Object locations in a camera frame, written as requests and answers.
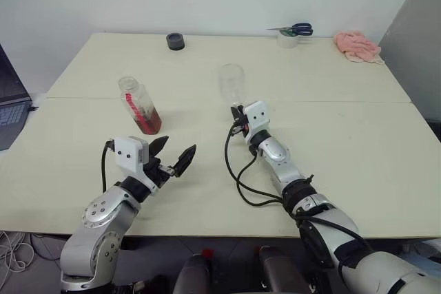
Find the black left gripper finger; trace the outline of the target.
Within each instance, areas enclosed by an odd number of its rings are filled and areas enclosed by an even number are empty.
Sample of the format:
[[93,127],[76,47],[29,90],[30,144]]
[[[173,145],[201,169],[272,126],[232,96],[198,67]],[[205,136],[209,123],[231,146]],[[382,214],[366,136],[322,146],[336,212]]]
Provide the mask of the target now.
[[152,142],[149,143],[149,154],[158,154],[165,146],[169,136],[161,136],[155,138]]
[[194,155],[196,153],[196,145],[188,147],[179,157],[176,164],[173,166],[174,176],[179,178],[185,172],[185,170],[190,166]]

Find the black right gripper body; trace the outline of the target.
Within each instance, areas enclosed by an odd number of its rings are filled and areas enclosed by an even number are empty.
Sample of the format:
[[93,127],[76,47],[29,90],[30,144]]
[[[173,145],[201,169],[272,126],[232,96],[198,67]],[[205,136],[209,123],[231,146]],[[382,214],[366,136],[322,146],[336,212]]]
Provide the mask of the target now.
[[239,114],[234,118],[234,122],[231,128],[231,136],[242,134],[246,136],[248,134],[248,118],[244,114]]

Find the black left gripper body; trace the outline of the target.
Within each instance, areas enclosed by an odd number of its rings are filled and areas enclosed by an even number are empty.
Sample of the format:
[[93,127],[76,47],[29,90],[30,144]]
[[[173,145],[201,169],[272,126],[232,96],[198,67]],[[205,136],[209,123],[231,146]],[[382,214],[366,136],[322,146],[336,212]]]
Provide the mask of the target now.
[[157,186],[162,187],[171,177],[174,176],[174,169],[161,164],[159,158],[150,156],[145,165],[145,175]]

